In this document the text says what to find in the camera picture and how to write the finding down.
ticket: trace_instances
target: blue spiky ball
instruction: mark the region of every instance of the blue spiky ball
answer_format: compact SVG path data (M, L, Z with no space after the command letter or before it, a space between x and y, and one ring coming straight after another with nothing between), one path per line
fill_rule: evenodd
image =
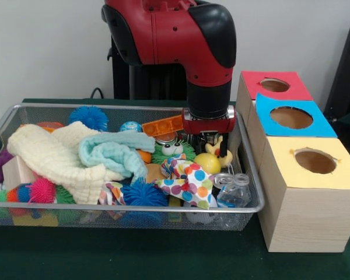
M97 107L82 106L76 108L70 114L69 123L71 124L75 121L81 121L91 130L107 131L107 123L109 119L105 113Z
M146 183L140 178L132 185L121 188L126 205L135 206L167 206L167 198L162 190L155 187L153 183Z
M31 184L21 184L18 186L17 198L19 202L30 201L30 186Z

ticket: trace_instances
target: water bottle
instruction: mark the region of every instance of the water bottle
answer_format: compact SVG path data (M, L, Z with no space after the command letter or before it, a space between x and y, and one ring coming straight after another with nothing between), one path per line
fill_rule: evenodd
M248 175L242 173L236 174L233 177L233 181L225 184L218 194L216 198L218 207L245 207L251 201L249 182Z

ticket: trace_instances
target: orange plastic block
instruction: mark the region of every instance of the orange plastic block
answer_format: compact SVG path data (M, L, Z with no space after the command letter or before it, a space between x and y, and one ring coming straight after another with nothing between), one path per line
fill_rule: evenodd
M170 118L163 118L158 121L142 124L142 129L147 134L147 136L155 137L158 135L182 130L183 119L181 115Z

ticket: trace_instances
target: white wall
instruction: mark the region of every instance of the white wall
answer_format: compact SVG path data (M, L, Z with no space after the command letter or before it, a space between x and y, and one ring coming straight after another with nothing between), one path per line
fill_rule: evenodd
M298 71L323 107L350 25L350 0L213 0L232 13L241 70ZM0 116L25 97L113 88L102 0L0 0Z

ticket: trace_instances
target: wooden cube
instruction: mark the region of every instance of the wooden cube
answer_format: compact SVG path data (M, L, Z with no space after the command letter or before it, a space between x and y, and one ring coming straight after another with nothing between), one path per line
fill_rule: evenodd
M10 191L21 184L33 183L36 176L25 162L15 156L13 159L5 163L2 167L4 182L7 191Z
M277 100L312 100L296 72L243 71L237 91L236 110L243 117L251 143L255 165L261 164L265 133L255 110L257 94Z
M270 252L342 252L350 237L350 155L337 138L267 137L259 213Z

